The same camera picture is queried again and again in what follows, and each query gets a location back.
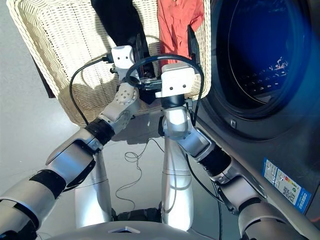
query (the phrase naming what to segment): blue label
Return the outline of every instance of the blue label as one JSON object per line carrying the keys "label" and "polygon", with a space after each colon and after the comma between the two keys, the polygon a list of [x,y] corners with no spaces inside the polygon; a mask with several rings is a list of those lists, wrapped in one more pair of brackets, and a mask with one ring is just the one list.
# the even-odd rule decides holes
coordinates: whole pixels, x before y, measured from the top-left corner
{"label": "blue label", "polygon": [[278,189],[278,191],[281,192],[295,208],[301,213],[305,212],[311,194],[293,181],[266,157],[263,161],[262,175]]}

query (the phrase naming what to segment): qr code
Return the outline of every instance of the qr code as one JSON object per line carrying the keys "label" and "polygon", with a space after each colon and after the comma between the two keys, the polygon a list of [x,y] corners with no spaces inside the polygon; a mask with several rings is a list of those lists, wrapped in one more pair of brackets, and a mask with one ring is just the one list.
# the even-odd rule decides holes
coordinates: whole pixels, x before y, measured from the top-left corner
{"label": "qr code", "polygon": [[288,188],[284,187],[283,188],[283,195],[289,199],[290,202],[294,203],[296,195],[290,191]]}

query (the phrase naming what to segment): white wicker basket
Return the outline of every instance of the white wicker basket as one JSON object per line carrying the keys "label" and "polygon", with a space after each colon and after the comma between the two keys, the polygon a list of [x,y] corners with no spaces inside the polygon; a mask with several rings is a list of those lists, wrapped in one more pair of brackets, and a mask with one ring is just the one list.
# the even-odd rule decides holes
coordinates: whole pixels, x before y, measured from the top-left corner
{"label": "white wicker basket", "polygon": [[[150,55],[160,53],[157,0],[133,0],[143,24]],[[211,86],[211,20],[210,0],[203,0],[204,21],[196,31],[200,47],[205,84],[203,97]],[[115,46],[107,35],[90,0],[7,0],[11,17],[18,27],[36,64],[70,120],[85,123],[69,95],[73,73],[92,59],[110,52]],[[94,120],[115,94],[118,77],[110,73],[112,64],[100,62],[88,67],[75,78],[75,100],[88,121]],[[159,68],[154,64],[156,75]],[[186,97],[196,99],[200,78],[196,77],[192,91]],[[151,105],[141,103],[139,114],[160,109],[156,100]]]}

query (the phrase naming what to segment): washing machine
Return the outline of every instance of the washing machine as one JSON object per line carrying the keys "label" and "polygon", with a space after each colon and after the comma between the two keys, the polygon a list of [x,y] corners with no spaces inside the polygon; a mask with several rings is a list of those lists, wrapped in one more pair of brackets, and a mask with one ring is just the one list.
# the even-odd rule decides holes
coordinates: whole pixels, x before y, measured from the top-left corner
{"label": "washing machine", "polygon": [[318,0],[213,1],[211,89],[199,115],[318,228],[319,13]]}

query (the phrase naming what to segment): orange shirt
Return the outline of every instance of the orange shirt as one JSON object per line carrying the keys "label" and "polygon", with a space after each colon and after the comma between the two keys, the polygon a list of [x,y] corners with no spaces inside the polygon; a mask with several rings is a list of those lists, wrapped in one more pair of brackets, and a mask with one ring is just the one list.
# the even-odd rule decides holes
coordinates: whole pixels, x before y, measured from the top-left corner
{"label": "orange shirt", "polygon": [[[189,57],[187,27],[196,31],[204,20],[203,0],[158,0],[160,51]],[[161,65],[176,63],[161,61]]]}

